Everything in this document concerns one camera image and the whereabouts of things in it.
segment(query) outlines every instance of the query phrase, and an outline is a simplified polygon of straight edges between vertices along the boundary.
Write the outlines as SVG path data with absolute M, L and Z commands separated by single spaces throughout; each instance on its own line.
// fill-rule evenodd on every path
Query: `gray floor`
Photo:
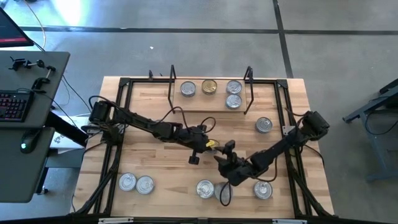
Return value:
M 279 0 L 285 29 L 397 30 L 394 0 Z M 38 1 L 32 8 L 53 26 L 276 29 L 272 0 Z M 20 26 L 37 26 L 23 2 L 5 10 Z M 41 32 L 27 32 L 42 44 Z M 398 180 L 367 183 L 378 165 L 359 121 L 341 118 L 376 96 L 398 75 L 396 35 L 287 35 L 295 78 L 304 78 L 311 108 L 331 124 L 320 141 L 335 213 L 344 218 L 398 222 Z M 72 54 L 66 78 L 87 99 L 105 75 L 167 74 L 286 77 L 277 34 L 143 34 L 48 32 L 46 50 Z M 87 113 L 71 94 L 69 114 Z M 56 101 L 65 103 L 61 86 Z M 77 170 L 50 170 L 51 193 L 28 204 L 0 204 L 0 220 L 62 215 L 69 211 Z

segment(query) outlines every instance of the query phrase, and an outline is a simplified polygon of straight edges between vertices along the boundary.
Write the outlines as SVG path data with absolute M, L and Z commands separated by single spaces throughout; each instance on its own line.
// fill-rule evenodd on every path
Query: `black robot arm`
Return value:
M 111 109 L 114 108 L 113 119 L 110 118 Z M 162 142 L 172 142 L 193 149 L 189 158 L 190 164 L 198 164 L 199 157 L 196 153 L 210 151 L 206 146 L 209 142 L 208 136 L 204 134 L 206 125 L 183 128 L 183 124 L 164 121 L 153 121 L 125 108 L 118 107 L 110 101 L 99 101 L 94 104 L 90 114 L 90 122 L 97 124 L 104 131 L 104 136 L 109 139 L 118 139 L 119 129 L 115 125 L 128 124 L 135 128 L 151 133 Z
M 318 112 L 306 112 L 302 118 L 302 123 L 303 126 L 300 129 L 295 127 L 269 149 L 256 152 L 246 159 L 238 158 L 236 153 L 233 152 L 234 140 L 227 142 L 225 147 L 219 149 L 227 155 L 227 158 L 214 156 L 218 162 L 220 174 L 227 178 L 231 185 L 238 186 L 249 177 L 256 178 L 265 173 L 274 159 L 291 147 L 301 147 L 307 141 L 319 140 L 328 132 L 329 124 Z

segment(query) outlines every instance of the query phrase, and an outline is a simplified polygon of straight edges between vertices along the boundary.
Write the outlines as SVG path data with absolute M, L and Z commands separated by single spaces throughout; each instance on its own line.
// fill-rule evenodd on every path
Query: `wooden table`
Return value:
M 120 77 L 104 77 L 100 95 L 116 100 Z M 304 113 L 310 109 L 302 79 L 288 79 L 293 111 Z M 135 83 L 130 110 L 151 119 L 160 119 L 170 109 L 167 101 L 168 84 Z M 279 119 L 272 85 L 253 86 L 255 100 L 247 113 L 186 113 L 189 126 L 198 125 L 207 116 L 217 119 L 215 129 L 208 133 L 210 138 L 221 144 L 230 139 L 236 141 L 235 151 L 241 157 L 267 149 L 281 139 Z M 262 116 L 271 119 L 274 127 L 268 134 L 259 134 L 254 129 L 256 120 Z M 181 113 L 170 114 L 166 121 L 182 122 Z M 100 136 L 89 141 L 87 147 L 97 144 Z M 309 142 L 318 150 L 317 142 Z M 100 179 L 106 146 L 102 145 L 85 154 L 75 190 L 74 205 L 79 209 L 93 193 Z M 199 165 L 190 165 L 188 158 L 192 150 L 171 143 L 162 143 L 151 134 L 128 127 L 124 137 L 124 146 L 119 166 L 118 180 L 121 174 L 132 172 L 136 177 L 151 176 L 155 181 L 155 190 L 150 195 L 140 195 L 136 190 L 124 192 L 116 186 L 112 216 L 130 217 L 212 217 L 212 218 L 292 218 L 292 199 L 290 196 L 285 157 L 278 157 L 278 177 L 272 182 L 274 192 L 269 200 L 257 199 L 253 192 L 256 180 L 248 179 L 234 187 L 234 196 L 228 207 L 222 206 L 215 198 L 201 199 L 196 193 L 196 184 L 202 179 L 213 183 L 225 181 L 217 170 L 213 155 L 199 154 Z M 333 213 L 328 184 L 322 161 L 318 155 L 304 149 L 302 160 L 308 188 L 326 211 Z M 274 176 L 274 165 L 261 176 L 270 179 Z M 298 190 L 300 208 L 304 211 L 301 191 Z M 104 191 L 101 211 L 108 196 L 108 187 Z

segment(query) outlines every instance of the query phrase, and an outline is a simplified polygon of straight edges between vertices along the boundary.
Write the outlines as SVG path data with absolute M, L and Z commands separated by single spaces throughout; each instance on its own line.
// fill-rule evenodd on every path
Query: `tin can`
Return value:
M 272 121 L 268 118 L 259 118 L 256 122 L 256 130 L 261 134 L 268 133 L 272 129 Z
M 216 154 L 217 150 L 216 147 L 220 146 L 220 143 L 214 139 L 209 139 L 209 142 L 206 144 L 206 147 L 211 147 L 211 151 L 205 151 L 210 154 Z
M 119 179 L 119 187 L 124 191 L 134 190 L 136 183 L 136 176 L 134 176 L 132 173 L 125 173 Z
M 231 110 L 238 109 L 242 104 L 242 98 L 236 94 L 230 94 L 225 101 L 226 107 Z
M 195 95 L 196 86 L 193 82 L 186 81 L 181 84 L 181 94 L 185 97 L 192 97 Z
M 137 181 L 137 191 L 140 194 L 149 194 L 155 188 L 155 182 L 149 176 L 142 176 Z
M 210 198 L 214 194 L 214 185 L 210 180 L 201 180 L 197 184 L 197 193 L 201 198 Z
M 217 82 L 214 80 L 205 80 L 201 83 L 201 90 L 206 95 L 213 95 L 217 90 Z
M 221 189 L 223 189 L 225 184 L 226 184 L 226 182 L 221 182 L 221 183 L 216 184 L 215 189 L 214 189 L 214 194 L 216 195 L 217 200 L 220 200 L 220 192 L 221 192 Z M 229 186 L 227 184 L 223 190 L 223 193 L 221 194 L 221 200 L 223 201 L 223 203 L 228 203 L 229 194 L 231 194 L 231 198 L 232 198 L 233 188 L 231 187 L 231 192 L 229 192 Z
M 239 81 L 231 80 L 226 84 L 226 92 L 230 94 L 240 94 L 242 84 Z
M 254 194 L 259 199 L 269 199 L 272 195 L 272 186 L 268 182 L 258 181 L 253 187 Z

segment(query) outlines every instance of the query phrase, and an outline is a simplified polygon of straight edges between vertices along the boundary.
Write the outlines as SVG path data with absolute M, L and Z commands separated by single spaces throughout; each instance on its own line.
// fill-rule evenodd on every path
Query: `keyboard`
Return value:
M 0 90 L 0 122 L 24 122 L 33 94 L 32 91 Z

